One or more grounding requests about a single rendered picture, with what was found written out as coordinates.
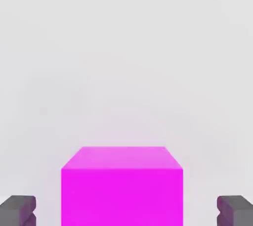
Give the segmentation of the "small magenta cube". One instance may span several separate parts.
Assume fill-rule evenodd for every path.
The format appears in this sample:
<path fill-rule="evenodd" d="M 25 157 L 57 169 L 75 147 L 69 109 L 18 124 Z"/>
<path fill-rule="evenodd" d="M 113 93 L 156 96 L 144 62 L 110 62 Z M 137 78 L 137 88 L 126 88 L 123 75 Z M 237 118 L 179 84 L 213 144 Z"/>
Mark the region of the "small magenta cube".
<path fill-rule="evenodd" d="M 165 147 L 83 147 L 61 169 L 61 226 L 183 226 L 183 168 Z"/>

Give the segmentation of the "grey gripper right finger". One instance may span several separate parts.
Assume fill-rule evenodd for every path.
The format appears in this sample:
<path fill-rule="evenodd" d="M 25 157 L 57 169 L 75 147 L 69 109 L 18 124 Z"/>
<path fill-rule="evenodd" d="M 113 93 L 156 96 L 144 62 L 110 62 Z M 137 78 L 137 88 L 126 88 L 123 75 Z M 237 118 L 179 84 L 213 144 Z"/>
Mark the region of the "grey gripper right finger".
<path fill-rule="evenodd" d="M 243 196 L 218 196 L 217 208 L 217 226 L 253 226 L 253 204 Z"/>

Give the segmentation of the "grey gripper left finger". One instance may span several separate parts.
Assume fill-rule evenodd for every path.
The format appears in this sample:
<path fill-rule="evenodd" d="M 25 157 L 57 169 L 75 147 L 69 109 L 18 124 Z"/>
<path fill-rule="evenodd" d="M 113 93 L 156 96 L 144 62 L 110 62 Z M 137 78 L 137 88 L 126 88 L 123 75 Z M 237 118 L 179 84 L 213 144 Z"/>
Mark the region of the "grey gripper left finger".
<path fill-rule="evenodd" d="M 12 195 L 0 204 L 0 226 L 37 226 L 35 196 Z"/>

